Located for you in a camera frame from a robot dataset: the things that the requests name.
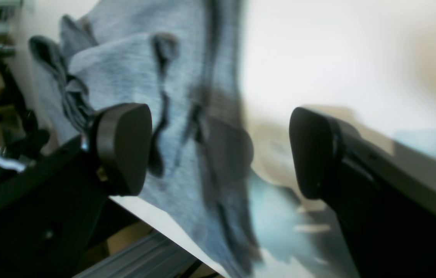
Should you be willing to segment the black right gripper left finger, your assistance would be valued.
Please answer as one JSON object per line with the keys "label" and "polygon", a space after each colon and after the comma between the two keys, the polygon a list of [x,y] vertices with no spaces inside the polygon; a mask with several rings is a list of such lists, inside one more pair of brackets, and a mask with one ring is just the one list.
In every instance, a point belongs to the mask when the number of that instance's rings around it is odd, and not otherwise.
{"label": "black right gripper left finger", "polygon": [[145,183],[152,119],[146,104],[96,113],[87,134],[0,184],[0,278],[71,278],[110,196]]}

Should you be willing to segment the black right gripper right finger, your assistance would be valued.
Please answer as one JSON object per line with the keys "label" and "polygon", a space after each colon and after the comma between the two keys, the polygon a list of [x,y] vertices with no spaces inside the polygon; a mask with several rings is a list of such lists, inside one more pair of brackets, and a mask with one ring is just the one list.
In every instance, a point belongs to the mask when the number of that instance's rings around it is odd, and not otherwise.
{"label": "black right gripper right finger", "polygon": [[436,278],[436,161],[304,107],[289,134],[300,191],[335,212],[361,278]]}

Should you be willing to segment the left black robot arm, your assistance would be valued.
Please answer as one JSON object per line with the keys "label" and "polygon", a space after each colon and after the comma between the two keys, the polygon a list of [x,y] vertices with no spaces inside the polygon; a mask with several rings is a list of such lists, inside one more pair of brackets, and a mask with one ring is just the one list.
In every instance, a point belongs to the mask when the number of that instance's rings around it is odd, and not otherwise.
{"label": "left black robot arm", "polygon": [[10,68],[0,60],[0,77],[5,83],[0,89],[0,183],[8,181],[43,158],[41,149],[50,133],[40,129],[32,110],[27,109],[22,93]]}

